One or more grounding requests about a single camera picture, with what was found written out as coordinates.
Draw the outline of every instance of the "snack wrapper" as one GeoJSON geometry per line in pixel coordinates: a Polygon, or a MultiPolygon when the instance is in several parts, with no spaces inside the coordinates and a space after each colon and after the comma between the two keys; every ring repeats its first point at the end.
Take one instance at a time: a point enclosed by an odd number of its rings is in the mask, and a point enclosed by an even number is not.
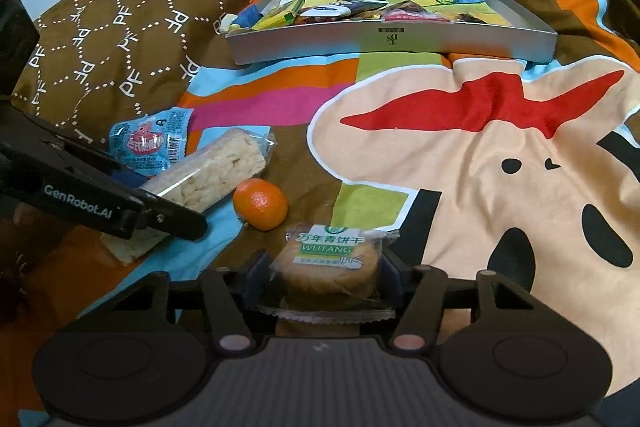
{"type": "Polygon", "coordinates": [[[262,19],[262,14],[260,10],[258,10],[258,7],[255,4],[249,4],[238,16],[230,21],[229,27],[231,25],[237,25],[239,28],[251,28],[260,19],[262,19]]]}
{"type": "Polygon", "coordinates": [[[386,1],[376,0],[337,0],[308,8],[300,16],[313,18],[316,22],[337,21],[358,13],[383,8],[387,4],[386,1]]]}
{"type": "Polygon", "coordinates": [[[117,123],[109,132],[109,153],[139,174],[156,176],[184,158],[191,113],[174,107],[117,123]]]}
{"type": "Polygon", "coordinates": [[[382,13],[380,13],[380,10],[360,12],[347,18],[347,20],[350,21],[379,21],[380,19],[382,19],[382,13]]]}
{"type": "Polygon", "coordinates": [[[292,0],[278,6],[255,23],[252,30],[269,30],[292,25],[304,4],[305,0],[292,0]]]}
{"type": "Polygon", "coordinates": [[[287,243],[272,264],[275,282],[258,309],[309,324],[393,318],[395,311],[376,297],[376,288],[383,246],[396,238],[398,232],[324,225],[287,231],[287,243]]]}
{"type": "MultiPolygon", "coordinates": [[[[233,192],[243,181],[260,174],[271,157],[274,145],[270,134],[255,136],[233,128],[140,188],[202,213],[233,192]]],[[[135,230],[131,239],[103,233],[100,240],[118,260],[129,264],[165,237],[168,237],[166,232],[146,228],[135,230]]]]}
{"type": "Polygon", "coordinates": [[[449,19],[420,6],[413,1],[401,1],[382,10],[384,22],[450,22],[449,19]]]}

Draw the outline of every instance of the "green label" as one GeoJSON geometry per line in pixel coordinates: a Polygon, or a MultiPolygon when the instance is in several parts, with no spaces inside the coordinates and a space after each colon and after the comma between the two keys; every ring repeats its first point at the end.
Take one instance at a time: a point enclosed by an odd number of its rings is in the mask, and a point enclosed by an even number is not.
{"type": "Polygon", "coordinates": [[[351,255],[353,247],[341,247],[339,245],[305,245],[302,244],[300,253],[315,253],[329,255],[351,255]]]}
{"type": "Polygon", "coordinates": [[[300,254],[293,261],[296,264],[337,266],[350,270],[362,267],[362,262],[352,257],[354,248],[364,242],[360,230],[314,225],[307,233],[301,233],[297,241],[302,244],[300,254]]]}

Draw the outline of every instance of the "person's hand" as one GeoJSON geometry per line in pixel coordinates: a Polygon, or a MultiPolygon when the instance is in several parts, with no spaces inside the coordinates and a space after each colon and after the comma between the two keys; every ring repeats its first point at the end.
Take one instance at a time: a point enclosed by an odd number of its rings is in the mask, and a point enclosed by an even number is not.
{"type": "Polygon", "coordinates": [[[22,281],[72,225],[19,203],[13,219],[0,219],[0,325],[12,322],[25,301],[22,281]]]}

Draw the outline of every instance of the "brown pillow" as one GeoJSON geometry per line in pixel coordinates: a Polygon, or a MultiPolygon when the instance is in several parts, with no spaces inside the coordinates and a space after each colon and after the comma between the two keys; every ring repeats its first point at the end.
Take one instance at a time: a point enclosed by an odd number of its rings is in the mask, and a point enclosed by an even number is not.
{"type": "Polygon", "coordinates": [[[15,107],[106,149],[110,128],[174,106],[199,67],[237,68],[220,21],[251,0],[62,0],[15,86],[15,107]]]}

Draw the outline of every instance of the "mandarin orange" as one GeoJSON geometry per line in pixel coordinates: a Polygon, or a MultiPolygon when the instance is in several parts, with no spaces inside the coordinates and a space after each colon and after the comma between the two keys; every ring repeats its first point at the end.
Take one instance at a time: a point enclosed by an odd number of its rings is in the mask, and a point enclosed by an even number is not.
{"type": "Polygon", "coordinates": [[[279,227],[289,212],[289,202],[282,190],[260,178],[239,184],[233,202],[238,217],[262,232],[279,227]]]}

